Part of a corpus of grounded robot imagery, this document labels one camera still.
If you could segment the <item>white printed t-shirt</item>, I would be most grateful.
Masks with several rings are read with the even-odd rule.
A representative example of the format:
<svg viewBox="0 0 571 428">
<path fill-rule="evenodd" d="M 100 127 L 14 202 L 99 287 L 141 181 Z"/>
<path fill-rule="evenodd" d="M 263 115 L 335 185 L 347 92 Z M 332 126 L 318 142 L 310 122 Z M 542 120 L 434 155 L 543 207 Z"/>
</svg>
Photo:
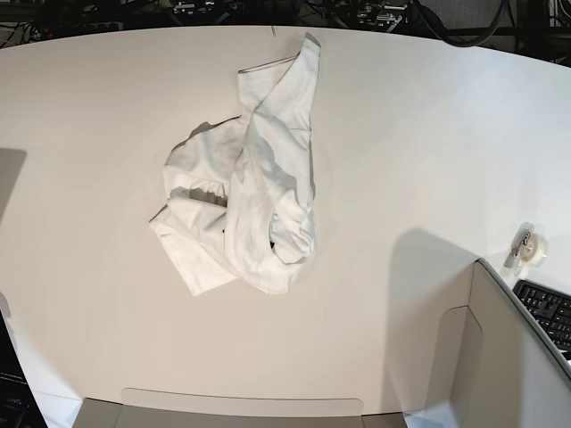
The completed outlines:
<svg viewBox="0 0 571 428">
<path fill-rule="evenodd" d="M 317 241 L 310 114 L 321 46 L 239 71 L 241 112 L 203 124 L 166 160 L 167 201 L 151 219 L 193 295 L 241 279 L 284 294 Z"/>
</svg>

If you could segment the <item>grey right partition panel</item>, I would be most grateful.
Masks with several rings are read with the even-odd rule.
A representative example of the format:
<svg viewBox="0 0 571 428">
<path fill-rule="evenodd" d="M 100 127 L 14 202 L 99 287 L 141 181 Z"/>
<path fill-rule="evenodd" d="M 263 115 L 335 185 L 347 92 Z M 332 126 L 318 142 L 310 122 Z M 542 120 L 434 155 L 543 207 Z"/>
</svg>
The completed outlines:
<svg viewBox="0 0 571 428">
<path fill-rule="evenodd" d="M 568 427 L 570 365 L 483 260 L 440 322 L 426 405 L 408 427 Z"/>
</svg>

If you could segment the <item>grey front partition panel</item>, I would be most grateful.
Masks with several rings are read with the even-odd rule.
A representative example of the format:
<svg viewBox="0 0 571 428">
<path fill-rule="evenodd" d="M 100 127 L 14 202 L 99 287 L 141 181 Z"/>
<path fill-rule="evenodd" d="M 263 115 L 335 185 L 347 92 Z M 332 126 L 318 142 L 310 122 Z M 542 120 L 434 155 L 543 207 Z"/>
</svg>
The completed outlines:
<svg viewBox="0 0 571 428">
<path fill-rule="evenodd" d="M 403 413 L 365 415 L 359 399 L 231 398 L 126 388 L 85 399 L 76 427 L 404 427 Z"/>
</svg>

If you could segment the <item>black computer keyboard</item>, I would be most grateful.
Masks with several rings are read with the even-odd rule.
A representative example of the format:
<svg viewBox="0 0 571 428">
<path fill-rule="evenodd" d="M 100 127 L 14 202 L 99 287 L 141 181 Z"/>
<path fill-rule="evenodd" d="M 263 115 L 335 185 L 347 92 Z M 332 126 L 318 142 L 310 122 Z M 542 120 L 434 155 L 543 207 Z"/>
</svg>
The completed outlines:
<svg viewBox="0 0 571 428">
<path fill-rule="evenodd" d="M 524 307 L 570 360 L 570 296 L 527 280 L 519 280 L 512 289 Z"/>
</svg>

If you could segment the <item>grey partition panel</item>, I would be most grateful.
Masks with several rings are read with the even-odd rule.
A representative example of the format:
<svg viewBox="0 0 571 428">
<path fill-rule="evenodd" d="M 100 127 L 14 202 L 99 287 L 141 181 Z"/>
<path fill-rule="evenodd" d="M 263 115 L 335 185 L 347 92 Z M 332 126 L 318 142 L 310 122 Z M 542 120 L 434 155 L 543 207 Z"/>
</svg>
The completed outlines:
<svg viewBox="0 0 571 428">
<path fill-rule="evenodd" d="M 365 415 L 359 399 L 231 398 L 126 388 L 85 399 L 76 427 L 404 427 L 403 413 Z"/>
<path fill-rule="evenodd" d="M 570 365 L 483 260 L 440 322 L 426 405 L 408 427 L 568 427 Z"/>
</svg>

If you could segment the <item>clear tape dispenser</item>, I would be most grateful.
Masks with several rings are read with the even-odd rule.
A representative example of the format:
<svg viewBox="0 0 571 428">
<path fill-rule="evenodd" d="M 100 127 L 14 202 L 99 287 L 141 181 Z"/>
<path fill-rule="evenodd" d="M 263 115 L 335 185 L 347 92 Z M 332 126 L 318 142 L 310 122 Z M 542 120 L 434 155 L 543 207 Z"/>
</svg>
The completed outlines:
<svg viewBox="0 0 571 428">
<path fill-rule="evenodd" d="M 516 268 L 519 264 L 539 267 L 548 256 L 547 240 L 535 231 L 532 223 L 524 222 L 516 232 L 503 266 Z"/>
</svg>

